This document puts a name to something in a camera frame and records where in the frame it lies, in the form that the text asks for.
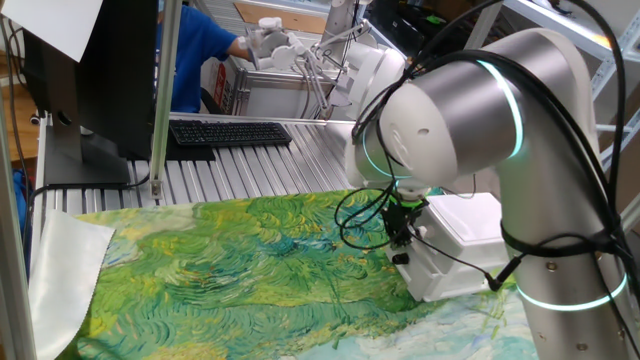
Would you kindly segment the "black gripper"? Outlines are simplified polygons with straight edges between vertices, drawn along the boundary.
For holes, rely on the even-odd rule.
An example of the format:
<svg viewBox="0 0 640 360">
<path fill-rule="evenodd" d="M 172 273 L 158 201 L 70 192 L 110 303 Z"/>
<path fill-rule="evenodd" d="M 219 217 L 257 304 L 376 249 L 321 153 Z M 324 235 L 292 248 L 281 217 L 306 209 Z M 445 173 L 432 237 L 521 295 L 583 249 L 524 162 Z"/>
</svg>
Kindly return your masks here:
<svg viewBox="0 0 640 360">
<path fill-rule="evenodd" d="M 413 224 L 421 214 L 421 208 L 389 207 L 385 210 L 385 229 L 393 230 L 390 236 L 392 248 L 398 247 L 399 236 L 401 247 L 408 246 L 412 242 L 413 234 L 410 228 L 405 226 Z"/>
</svg>

